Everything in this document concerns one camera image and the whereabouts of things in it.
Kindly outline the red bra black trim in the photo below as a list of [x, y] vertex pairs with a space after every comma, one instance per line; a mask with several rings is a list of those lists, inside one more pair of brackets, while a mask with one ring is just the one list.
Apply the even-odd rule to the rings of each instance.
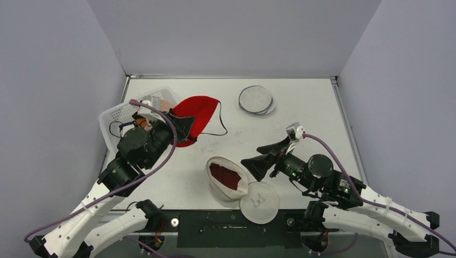
[[216, 109], [221, 106], [221, 101], [209, 96], [192, 96], [178, 103], [173, 108], [177, 116], [195, 116], [196, 121], [190, 133], [194, 139], [188, 142], [177, 142], [177, 146], [183, 148], [196, 143], [198, 136], [203, 134]]

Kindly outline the white mesh bag beige trim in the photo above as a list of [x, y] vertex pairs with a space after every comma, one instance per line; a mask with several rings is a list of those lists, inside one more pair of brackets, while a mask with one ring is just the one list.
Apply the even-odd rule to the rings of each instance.
[[[209, 166], [218, 164], [239, 174], [238, 190], [231, 190], [218, 182], [210, 173]], [[237, 203], [241, 214], [250, 222], [264, 225], [271, 222], [279, 212], [278, 193], [267, 183], [249, 182], [247, 173], [236, 163], [214, 156], [205, 165], [210, 189], [215, 198], [224, 203]]]

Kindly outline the beige lace bra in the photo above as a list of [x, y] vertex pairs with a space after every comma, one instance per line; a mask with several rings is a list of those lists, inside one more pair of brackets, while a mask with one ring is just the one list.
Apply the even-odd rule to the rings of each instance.
[[169, 112], [170, 110], [172, 110], [173, 108], [175, 107], [175, 104], [173, 103], [170, 103], [168, 101], [165, 101], [165, 100], [160, 100], [159, 102], [159, 110], [161, 112]]

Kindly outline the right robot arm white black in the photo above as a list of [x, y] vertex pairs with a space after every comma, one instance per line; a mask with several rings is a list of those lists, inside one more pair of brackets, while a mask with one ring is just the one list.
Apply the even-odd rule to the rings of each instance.
[[292, 183], [304, 187], [310, 197], [302, 219], [296, 219], [296, 231], [340, 230], [369, 235], [408, 257], [431, 257], [439, 253], [435, 229], [440, 217], [435, 212], [415, 212], [385, 197], [363, 181], [350, 176], [335, 153], [315, 154], [303, 161], [293, 154], [294, 141], [257, 148], [258, 156], [241, 164], [257, 180], [282, 173]]

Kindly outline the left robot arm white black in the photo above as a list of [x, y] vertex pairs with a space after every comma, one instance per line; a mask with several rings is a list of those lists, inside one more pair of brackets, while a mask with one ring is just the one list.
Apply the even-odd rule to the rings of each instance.
[[138, 230], [155, 231], [160, 226], [160, 210], [150, 200], [104, 225], [101, 219], [128, 197], [145, 179], [143, 169], [157, 171], [157, 160], [168, 146], [173, 149], [192, 140], [197, 116], [162, 113], [160, 120], [147, 130], [133, 123], [120, 139], [116, 157], [101, 172], [89, 193], [67, 218], [56, 222], [56, 228], [29, 240], [40, 257], [95, 257], [100, 251]]

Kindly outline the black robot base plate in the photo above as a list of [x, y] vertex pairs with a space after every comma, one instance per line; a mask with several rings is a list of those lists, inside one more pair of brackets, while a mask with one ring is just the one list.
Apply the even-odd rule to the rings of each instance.
[[155, 229], [139, 231], [139, 241], [160, 248], [177, 238], [178, 248], [301, 248], [304, 237], [326, 240], [327, 230], [304, 221], [304, 209], [280, 210], [269, 223], [247, 220], [240, 210], [163, 210]]

